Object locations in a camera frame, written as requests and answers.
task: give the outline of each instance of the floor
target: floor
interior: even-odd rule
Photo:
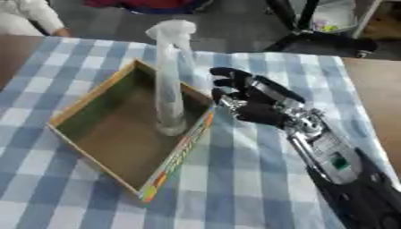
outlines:
[[[184,19],[193,21],[198,29],[192,37],[194,50],[223,53],[260,52],[282,38],[286,29],[275,15],[264,13],[263,0],[215,0],[206,13],[194,15],[144,15],[119,8],[91,8],[83,0],[51,0],[53,8],[79,38],[113,39],[154,43],[145,30],[159,21]],[[401,41],[379,42],[379,50],[369,58],[401,60]],[[353,56],[345,50],[303,42],[286,52],[317,55]]]

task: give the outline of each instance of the clear plastic bottle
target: clear plastic bottle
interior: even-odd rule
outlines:
[[[167,136],[178,135],[186,129],[175,45],[182,49],[186,63],[193,68],[189,41],[195,30],[191,22],[171,20],[146,31],[157,41],[156,126]]]

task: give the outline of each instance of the person's arm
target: person's arm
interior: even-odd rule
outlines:
[[[46,0],[14,0],[20,12],[28,19],[38,24],[50,35],[70,37],[70,34],[57,13]]]

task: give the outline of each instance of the robotic hand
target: robotic hand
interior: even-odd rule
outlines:
[[[340,221],[349,229],[400,229],[401,193],[358,148],[338,134],[318,109],[265,77],[232,68],[212,68],[220,76],[212,97],[238,120],[286,132],[306,170]],[[234,90],[225,93],[220,87]]]

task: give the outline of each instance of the red object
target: red object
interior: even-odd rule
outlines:
[[[189,0],[85,0],[85,4],[92,7],[107,7],[117,4],[142,6],[149,8],[174,8],[191,2]]]

